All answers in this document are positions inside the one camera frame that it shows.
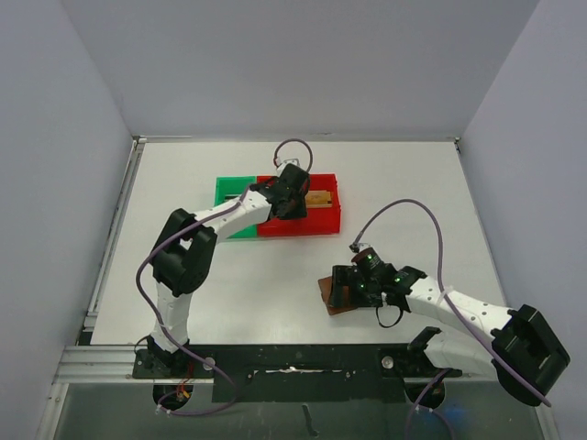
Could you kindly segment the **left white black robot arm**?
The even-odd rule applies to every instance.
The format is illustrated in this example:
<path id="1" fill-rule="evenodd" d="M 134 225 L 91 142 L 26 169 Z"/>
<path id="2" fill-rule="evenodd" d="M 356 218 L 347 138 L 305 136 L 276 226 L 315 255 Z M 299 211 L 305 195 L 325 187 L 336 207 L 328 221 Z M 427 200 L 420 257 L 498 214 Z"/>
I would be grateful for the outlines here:
<path id="1" fill-rule="evenodd" d="M 290 161 L 213 208 L 170 214 L 136 274 L 138 292 L 155 315 L 147 344 L 162 374 L 174 377 L 185 369 L 190 303 L 210 272 L 216 246 L 250 226 L 305 217 L 309 186 L 309 172 Z"/>

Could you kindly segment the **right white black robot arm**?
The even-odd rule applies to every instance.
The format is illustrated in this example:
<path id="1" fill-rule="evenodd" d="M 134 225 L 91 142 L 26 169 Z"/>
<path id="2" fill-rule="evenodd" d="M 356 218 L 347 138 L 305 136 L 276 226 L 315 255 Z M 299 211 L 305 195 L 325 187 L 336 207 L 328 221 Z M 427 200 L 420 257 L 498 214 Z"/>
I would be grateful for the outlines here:
<path id="1" fill-rule="evenodd" d="M 410 266 L 335 266 L 318 286 L 330 314 L 394 306 L 400 314 L 427 316 L 468 332 L 492 357 L 502 387 L 530 406 L 546 402 L 570 364 L 569 353 L 537 309 L 524 304 L 514 310 L 458 291 L 442 291 L 437 280 Z"/>

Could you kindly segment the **brown leather card holder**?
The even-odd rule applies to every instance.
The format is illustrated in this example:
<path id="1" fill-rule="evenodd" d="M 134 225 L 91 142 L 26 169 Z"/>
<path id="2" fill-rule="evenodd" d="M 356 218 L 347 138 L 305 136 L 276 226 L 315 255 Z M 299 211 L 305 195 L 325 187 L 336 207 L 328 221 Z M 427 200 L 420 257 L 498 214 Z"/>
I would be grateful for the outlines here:
<path id="1" fill-rule="evenodd" d="M 319 279 L 317 283 L 322 302 L 330 316 L 358 309 L 357 305 L 350 302 L 348 286 L 336 286 L 332 277 Z"/>

